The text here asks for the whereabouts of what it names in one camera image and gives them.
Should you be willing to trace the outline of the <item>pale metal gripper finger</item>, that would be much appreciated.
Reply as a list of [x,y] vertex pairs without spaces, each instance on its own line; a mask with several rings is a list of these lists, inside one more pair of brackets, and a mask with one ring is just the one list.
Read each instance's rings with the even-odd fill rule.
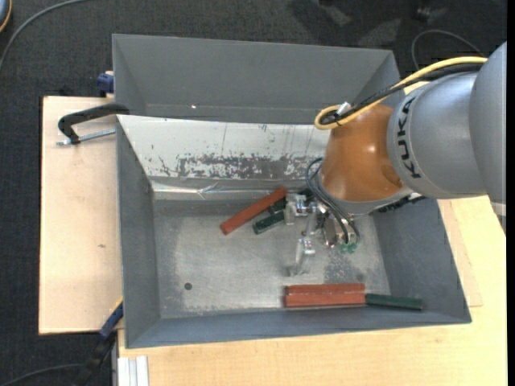
[[293,225],[298,217],[307,216],[310,212],[307,197],[302,194],[288,195],[284,208],[284,220],[287,225]]
[[289,274],[298,276],[311,271],[311,264],[315,258],[315,249],[311,240],[306,237],[298,239],[295,248],[295,263],[290,267]]

